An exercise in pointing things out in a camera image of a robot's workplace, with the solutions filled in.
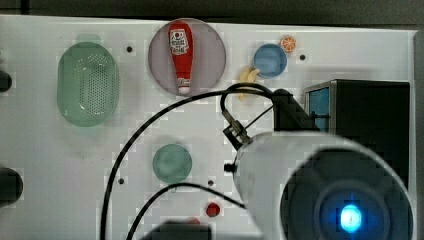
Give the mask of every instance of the small blue bowl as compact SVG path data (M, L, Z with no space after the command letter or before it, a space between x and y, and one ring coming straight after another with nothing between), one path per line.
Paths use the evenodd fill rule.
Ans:
M280 75L287 66L287 56L277 44L262 45L253 57L253 67L261 70L259 76L273 78Z

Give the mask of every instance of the ketchup bottle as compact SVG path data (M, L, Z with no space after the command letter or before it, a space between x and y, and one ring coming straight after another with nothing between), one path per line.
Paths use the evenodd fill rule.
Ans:
M169 26L169 47L174 61L178 91L190 92L191 66L193 63L193 36L187 23L176 20Z

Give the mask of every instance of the circular base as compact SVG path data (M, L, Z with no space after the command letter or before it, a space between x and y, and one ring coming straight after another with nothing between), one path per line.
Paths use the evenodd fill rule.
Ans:
M12 87L12 78L9 74L0 71L0 92L6 92Z
M187 23L193 35L193 65L190 92L180 93L175 66L169 49L168 23L153 37L149 47L149 68L156 82L166 91L180 96L195 96L207 92L221 79L226 64L224 42L210 25L191 18L177 19Z
M21 176L9 168L0 168L0 207L18 201L24 190Z

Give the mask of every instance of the black wire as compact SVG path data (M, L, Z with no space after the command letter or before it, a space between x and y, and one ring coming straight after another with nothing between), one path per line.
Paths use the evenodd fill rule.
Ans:
M168 106L165 109L162 109L161 111L156 113L153 117L151 117L149 120L147 120L132 135L132 137L128 140L128 142L125 144L125 146L122 148L121 152L119 153L119 156L116 159L115 164L112 167L112 171L110 173L110 176L109 176L109 179L108 179L108 182L107 182L105 195L104 195L104 199L103 199L101 220L100 220L100 240L106 240L107 212L108 212L108 207L109 207L110 196L112 194L113 182L115 181L115 177L116 177L116 174L118 172L119 166L121 165L122 160L124 159L125 155L127 154L128 150L130 149L130 147L137 140L137 138L150 126L150 124L152 124L154 121L159 119L165 113L167 113L167 112L169 112L169 111L171 111L171 110L173 110L177 107L180 107L184 104L187 104L187 103L190 103L190 102L193 102L193 101L196 101L196 100L200 100L200 99L203 99L203 98L219 96L219 95L224 95L224 94L228 95L228 94L233 94L233 93L255 94L255 95L270 98L270 96L268 96L264 92L260 92L260 91L257 91L257 90L249 90L249 89L223 90L223 91L215 91L215 92L208 92L208 93L200 94L200 95L197 95L197 96L186 98L184 100L181 100L179 102L176 102L176 103Z
M250 88L262 90L262 92L264 92L268 98L271 98L272 95L274 94L268 88L266 88L262 85L256 84L256 83L236 83L236 84L230 86L229 88L227 88L227 90L235 90L235 89L238 89L238 88L241 88L241 87L250 87ZM227 108L225 107L225 99L227 98L227 96L228 96L228 94L222 94L222 97L221 97L220 106L221 106L222 112L227 110Z
M153 195L153 197L151 197L146 204L144 204L143 208L140 210L140 212L138 213L137 217L135 218L133 224L131 225L131 229L128 232L127 235L127 240L132 240L135 231L137 230L138 225L140 224L141 219L143 218L144 214L147 212L147 210L149 209L149 207L153 204L153 202L158 199L162 194L164 194L165 192L169 191L170 189L176 188L176 187L192 187L192 188L198 188L207 192L210 192L212 194L215 194L225 200L227 200L228 202L231 202L237 206L239 206L240 208L246 209L246 207L244 206L244 204L239 203L237 201L235 201L232 198L229 198L227 196L225 196L224 194L217 192L215 190L212 190L210 188L204 187L202 185L198 185L198 184L194 184L194 183L176 183L176 184L172 184L167 186L166 188L162 188L160 191L158 191L155 195Z
M269 110L271 110L274 107L274 105L272 105L271 107L267 108L265 111L263 111L261 114L259 114L255 119L253 119L244 129L248 129L250 126L252 126L252 124L254 124L256 121L259 120L259 118L261 118L263 115L265 115L267 112L269 112Z

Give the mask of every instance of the white table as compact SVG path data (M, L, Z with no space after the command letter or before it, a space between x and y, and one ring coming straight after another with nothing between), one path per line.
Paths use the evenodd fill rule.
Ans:
M13 78L13 88L0 95L0 166L16 169L24 178L24 193L14 205L0 209L1 239L96 239L110 169L121 147L136 128L154 113L176 102L153 80L148 68L150 40L166 22L118 19L0 16L0 48L7 53L0 69ZM293 35L297 50L288 58L286 72L259 83L286 88L302 103L305 87L335 78L409 81L413 87L414 31L211 24L227 49L227 66L216 89L236 82L239 72L263 43L278 43ZM120 99L113 116L89 129L68 123L56 105L57 67L60 57L80 33L96 33L119 65ZM134 51L126 52L126 47ZM306 60L300 61L299 55ZM222 130L227 126L210 98L173 111L153 124L131 148L113 188L109 206L109 239L125 239L145 201L164 185L152 171L155 150L181 141L193 157L190 182L207 185L240 199L224 163L235 150ZM415 169L414 102L411 100L411 169ZM270 106L250 98L227 101L243 124ZM186 128L178 128L181 123ZM272 113L249 128L250 136L272 129ZM415 199L415 172L410 194ZM208 200L222 206L219 217L209 219ZM208 193L178 189L165 194L143 218L139 239L157 224L172 218L197 216L212 225L217 239L260 236L248 213Z

